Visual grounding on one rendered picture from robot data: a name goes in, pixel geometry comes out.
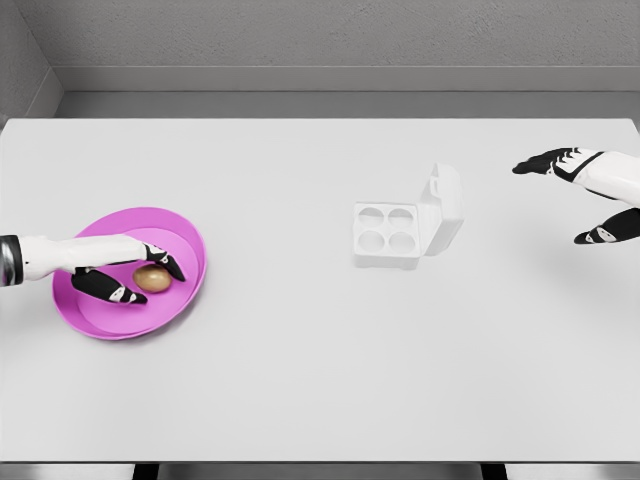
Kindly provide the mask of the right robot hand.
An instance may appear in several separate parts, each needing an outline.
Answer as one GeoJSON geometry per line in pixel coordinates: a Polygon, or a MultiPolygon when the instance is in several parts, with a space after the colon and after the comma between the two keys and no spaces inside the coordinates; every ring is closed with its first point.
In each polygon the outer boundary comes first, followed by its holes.
{"type": "Polygon", "coordinates": [[[640,157],[617,151],[561,147],[518,163],[516,175],[552,175],[629,209],[578,234],[578,245],[619,243],[640,237],[640,157]]]}

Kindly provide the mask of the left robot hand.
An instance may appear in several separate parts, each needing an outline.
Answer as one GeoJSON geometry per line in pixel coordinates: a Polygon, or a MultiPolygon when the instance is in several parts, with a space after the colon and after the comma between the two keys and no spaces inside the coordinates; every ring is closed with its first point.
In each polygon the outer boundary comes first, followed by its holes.
{"type": "Polygon", "coordinates": [[[102,266],[153,262],[173,279],[185,281],[179,264],[168,251],[124,234],[79,237],[55,245],[60,248],[55,257],[56,270],[68,272],[76,290],[105,302],[146,304],[147,298],[101,272],[102,266]]]}

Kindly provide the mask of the brown egg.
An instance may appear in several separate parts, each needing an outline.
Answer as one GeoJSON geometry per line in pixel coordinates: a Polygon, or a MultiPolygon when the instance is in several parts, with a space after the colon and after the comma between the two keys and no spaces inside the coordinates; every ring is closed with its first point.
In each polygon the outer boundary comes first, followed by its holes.
{"type": "Polygon", "coordinates": [[[152,264],[137,268],[132,274],[132,279],[137,287],[147,293],[164,292],[173,281],[164,267],[152,264]]]}

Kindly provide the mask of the white egg box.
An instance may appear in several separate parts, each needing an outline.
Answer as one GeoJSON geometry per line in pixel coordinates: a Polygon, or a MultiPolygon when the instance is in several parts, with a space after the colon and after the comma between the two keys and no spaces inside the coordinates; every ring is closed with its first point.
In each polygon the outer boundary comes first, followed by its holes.
{"type": "Polygon", "coordinates": [[[357,202],[352,246],[358,268],[414,270],[445,251],[464,222],[459,173],[437,163],[414,203],[357,202]]]}

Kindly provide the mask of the pink plate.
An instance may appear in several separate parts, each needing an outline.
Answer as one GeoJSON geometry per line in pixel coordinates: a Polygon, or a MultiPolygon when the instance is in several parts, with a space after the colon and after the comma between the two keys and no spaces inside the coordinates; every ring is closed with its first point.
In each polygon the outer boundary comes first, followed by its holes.
{"type": "Polygon", "coordinates": [[[197,228],[181,215],[155,207],[136,207],[106,215],[81,237],[125,234],[170,253],[186,280],[174,280],[161,293],[149,294],[145,305],[104,302],[73,288],[71,275],[57,271],[52,296],[63,320],[75,330],[98,339],[128,339],[152,332],[178,316],[194,299],[207,268],[205,242],[197,228]]]}

